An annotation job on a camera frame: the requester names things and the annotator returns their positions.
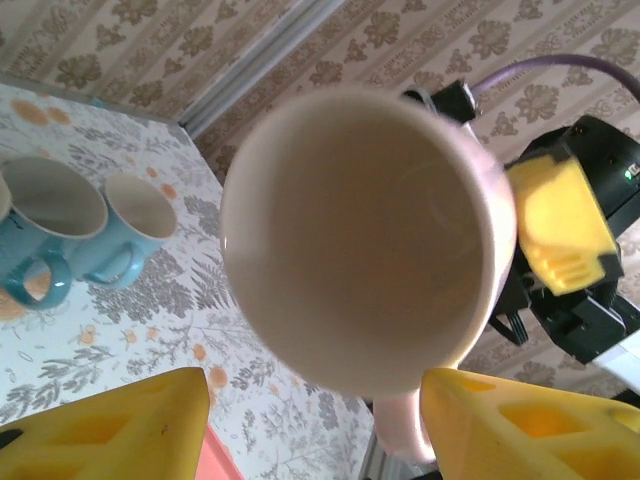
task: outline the red object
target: red object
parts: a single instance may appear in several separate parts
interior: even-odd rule
[[[195,480],[243,480],[227,449],[210,426],[204,434]]]

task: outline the mug handle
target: mug handle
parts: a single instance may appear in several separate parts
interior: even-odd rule
[[[51,272],[49,290],[41,299],[31,295],[24,286],[24,274],[37,260],[42,261]],[[71,278],[71,269],[67,261],[60,255],[49,253],[31,259],[25,268],[21,268],[19,272],[12,274],[5,280],[3,287],[11,298],[25,308],[29,310],[46,310],[57,307],[67,298],[71,289]]]
[[[129,287],[140,276],[142,269],[144,268],[145,256],[136,244],[129,242],[123,245],[120,252],[118,252],[111,260],[103,264],[103,268],[123,253],[129,255],[129,264],[120,275],[105,280],[103,274],[100,272],[94,272],[87,273],[82,278],[87,282],[104,288],[118,289]]]

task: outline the mug rim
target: mug rim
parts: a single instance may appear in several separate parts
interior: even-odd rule
[[[122,214],[116,209],[116,207],[113,205],[113,201],[112,201],[112,195],[109,194],[109,185],[112,184],[114,181],[117,181],[119,179],[122,178],[127,178],[129,180],[134,180],[137,183],[139,183],[140,185],[144,185],[145,188],[147,188],[149,191],[153,191],[154,195],[157,195],[157,197],[160,199],[161,202],[163,202],[165,204],[166,207],[168,207],[169,211],[171,212],[171,222],[172,222],[172,226],[171,226],[171,232],[168,235],[165,236],[153,236],[153,235],[149,235],[148,233],[142,232],[141,230],[139,230],[138,228],[136,228],[135,226],[133,226],[131,224],[131,222],[127,221],[127,219],[125,219]],[[107,177],[107,179],[104,181],[104,198],[106,198],[106,202],[109,204],[110,210],[113,212],[114,215],[116,215],[120,221],[122,222],[123,225],[125,225],[127,228],[131,229],[132,231],[134,231],[137,235],[140,235],[141,237],[147,239],[147,240],[151,240],[151,241],[165,241],[168,240],[169,238],[173,237],[176,233],[176,230],[178,229],[178,214],[176,213],[175,208],[173,208],[173,205],[171,205],[171,202],[167,199],[167,197],[165,197],[162,192],[160,190],[158,190],[155,185],[153,185],[150,182],[147,182],[146,180],[138,177],[137,175],[133,175],[132,173],[127,173],[127,172],[119,172],[119,173],[114,173],[113,175],[110,175]]]
[[[231,198],[229,192],[233,191],[234,185],[240,185],[249,178],[252,166],[255,162],[259,161],[257,157],[247,155],[246,152],[255,151],[258,142],[264,139],[265,132],[272,128],[273,125],[283,123],[285,119],[292,119],[294,116],[300,115],[301,112],[309,112],[327,100],[335,102],[337,97],[351,97],[359,99],[361,102],[370,102],[374,106],[377,105],[381,108],[388,108],[388,111],[392,112],[392,114],[389,115],[391,120],[395,119],[395,121],[399,124],[404,124],[407,128],[415,128],[418,132],[422,132],[422,134],[433,143],[435,148],[442,152],[448,152],[447,154],[450,157],[449,164],[456,172],[459,181],[464,185],[467,195],[469,195],[472,204],[471,208],[473,208],[474,217],[478,223],[477,228],[482,244],[482,271],[480,272],[480,288],[473,299],[475,306],[473,314],[466,324],[466,328],[460,334],[460,339],[456,347],[452,349],[441,362],[441,366],[455,368],[455,366],[468,355],[482,334],[489,315],[491,314],[492,304],[496,301],[501,272],[498,271],[496,266],[498,252],[492,234],[495,218],[491,215],[489,198],[483,194],[483,182],[480,178],[481,172],[468,165],[468,146],[462,144],[462,142],[456,142],[455,138],[451,138],[451,132],[447,124],[453,128],[460,129],[462,135],[465,135],[470,141],[478,145],[479,151],[481,151],[483,155],[492,159],[495,157],[486,151],[472,135],[464,131],[462,125],[457,124],[451,119],[429,112],[408,100],[396,98],[393,96],[393,93],[381,93],[379,90],[371,88],[340,87],[336,89],[326,89],[291,100],[271,114],[269,118],[271,123],[265,123],[263,121],[257,125],[254,132],[240,145],[234,161],[231,163],[226,177],[225,190],[223,190],[220,208],[223,259],[228,260],[228,255],[226,254],[227,226],[234,222],[234,220],[229,217],[228,202]],[[431,117],[437,117],[438,121],[428,121]],[[259,184],[259,181],[260,180],[256,180],[255,175],[252,176],[251,182],[253,182],[254,185]],[[235,278],[232,277],[232,275],[229,275],[229,282],[233,287]],[[242,298],[237,298],[238,304],[242,309]],[[415,388],[418,388],[418,386],[419,380],[414,387],[389,394],[402,395],[413,391]]]
[[[65,238],[65,239],[71,239],[71,240],[86,240],[88,238],[93,238],[93,237],[95,237],[97,234],[99,234],[100,232],[102,232],[105,229],[105,227],[107,226],[107,221],[109,219],[109,210],[107,208],[107,203],[106,203],[104,197],[100,193],[100,190],[98,190],[80,172],[77,172],[70,165],[67,165],[66,163],[61,162],[59,160],[54,160],[52,158],[41,157],[41,156],[38,156],[38,155],[21,155],[21,156],[13,157],[10,160],[8,160],[7,162],[5,162],[4,164],[2,164],[2,166],[0,167],[0,178],[2,179],[3,182],[5,182],[7,184],[7,189],[9,190],[10,194],[11,194],[11,189],[9,188],[9,184],[7,183],[6,179],[4,178],[4,170],[5,170],[5,168],[7,168],[8,166],[10,166],[13,163],[25,162],[25,161],[36,161],[36,162],[55,164],[58,168],[62,167],[63,169],[67,170],[72,176],[74,176],[77,180],[80,180],[86,186],[90,187],[90,189],[94,191],[94,193],[97,195],[97,197],[100,198],[100,206],[101,206],[101,210],[102,210],[102,221],[100,222],[100,225],[96,229],[94,229],[92,232],[85,233],[85,234],[73,235],[73,234],[69,234],[69,233],[56,232],[55,230],[51,230],[50,228],[47,228],[44,225],[41,225],[38,222],[36,222],[36,221],[32,220],[31,218],[29,218],[19,207],[14,205],[12,196],[10,197],[11,198],[11,203],[10,203],[10,206],[9,206],[9,210],[7,212],[7,216],[10,215],[12,211],[14,211],[20,216],[20,218],[22,218],[25,222],[27,222],[32,227],[37,228],[38,230],[41,230],[41,231],[43,231],[43,232],[45,232],[48,235],[51,235],[53,237]]]

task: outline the patterned wallpaper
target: patterned wallpaper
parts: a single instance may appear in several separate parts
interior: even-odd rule
[[[516,60],[584,53],[640,74],[637,0],[348,0],[196,144],[220,181],[252,126],[287,99],[316,88],[359,84],[402,91],[470,83]],[[479,139],[508,161],[535,136],[596,115],[640,138],[640,113],[608,77],[575,67],[521,74],[486,92]],[[640,303],[640,223],[621,239],[625,295]],[[624,384],[556,348],[535,319],[523,348],[487,328],[464,368],[556,388],[612,396]]]
[[[293,0],[0,0],[0,71],[180,114]]]

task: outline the damask pattern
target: damask pattern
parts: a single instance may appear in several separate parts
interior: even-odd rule
[[[177,119],[293,3],[0,2],[0,71]]]
[[[171,200],[179,228],[128,289],[76,282],[45,312],[0,292],[0,424],[198,366],[210,424],[246,479],[356,478],[371,415],[359,399],[305,383],[253,333],[222,268],[221,187],[181,128],[0,85],[0,157],[21,154],[68,162],[96,186],[123,170],[145,178]],[[28,288],[43,293],[48,279]]]
[[[640,74],[640,4],[633,0],[347,0],[253,89],[196,139],[221,182],[256,122],[316,88],[356,84],[401,92],[437,91],[464,77],[479,81],[517,60],[584,53]],[[508,162],[536,136],[588,113],[640,139],[637,103],[615,81],[580,67],[521,73],[478,99],[474,130]],[[620,289],[640,302],[640,224],[622,237]],[[529,317],[522,348],[490,328],[464,363],[473,371],[555,388],[612,396],[623,384],[596,367],[568,361]]]

